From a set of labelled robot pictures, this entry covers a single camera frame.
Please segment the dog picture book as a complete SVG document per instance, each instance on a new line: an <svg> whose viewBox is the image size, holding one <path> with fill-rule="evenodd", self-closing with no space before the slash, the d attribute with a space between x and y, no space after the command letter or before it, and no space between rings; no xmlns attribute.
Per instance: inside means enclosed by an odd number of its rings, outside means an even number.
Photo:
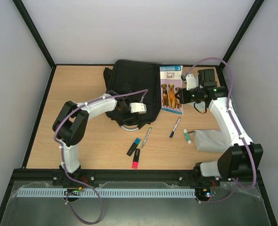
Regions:
<svg viewBox="0 0 278 226"><path fill-rule="evenodd" d="M183 107L175 95L182 88L182 65L160 66L162 110L183 114Z"/></svg>

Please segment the black backpack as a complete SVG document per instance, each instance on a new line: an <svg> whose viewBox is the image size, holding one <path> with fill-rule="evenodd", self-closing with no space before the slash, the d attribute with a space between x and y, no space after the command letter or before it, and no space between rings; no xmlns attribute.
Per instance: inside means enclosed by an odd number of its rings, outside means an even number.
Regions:
<svg viewBox="0 0 278 226"><path fill-rule="evenodd" d="M123 110L106 112L108 118L116 121L121 126L137 126L141 129L144 125L154 122L161 110L161 88L160 88L160 64L151 62L140 62L132 60L117 60L112 69L105 68L103 77L106 85L106 93L114 95L128 94L141 90L140 93L123 100L130 103L143 102L147 112L142 113L144 121L140 124L123 124L123 114L129 113Z"/></svg>

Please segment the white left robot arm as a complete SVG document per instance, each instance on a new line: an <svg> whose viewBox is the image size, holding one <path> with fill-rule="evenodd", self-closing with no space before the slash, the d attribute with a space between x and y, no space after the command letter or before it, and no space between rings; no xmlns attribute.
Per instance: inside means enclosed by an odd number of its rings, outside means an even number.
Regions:
<svg viewBox="0 0 278 226"><path fill-rule="evenodd" d="M61 168L70 177L80 169L79 143L83 139L87 123L107 112L122 110L126 113L146 113L143 99L147 90L122 95L103 94L93 100L74 103L68 101L62 107L52 129L53 139L61 150Z"/></svg>

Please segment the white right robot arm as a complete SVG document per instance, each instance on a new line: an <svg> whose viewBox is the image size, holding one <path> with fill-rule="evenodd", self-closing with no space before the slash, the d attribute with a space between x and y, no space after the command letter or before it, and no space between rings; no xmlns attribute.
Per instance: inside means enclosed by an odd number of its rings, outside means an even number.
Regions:
<svg viewBox="0 0 278 226"><path fill-rule="evenodd" d="M205 103L205 108L214 115L222 136L226 151L216 161L201 162L194 172L194 180L205 184L210 177L233 179L252 176L256 183L263 148L255 144L243 129L236 116L230 94L224 86L218 86L213 69L198 71L198 80L192 74L182 76L186 87L175 95L182 104Z"/></svg>

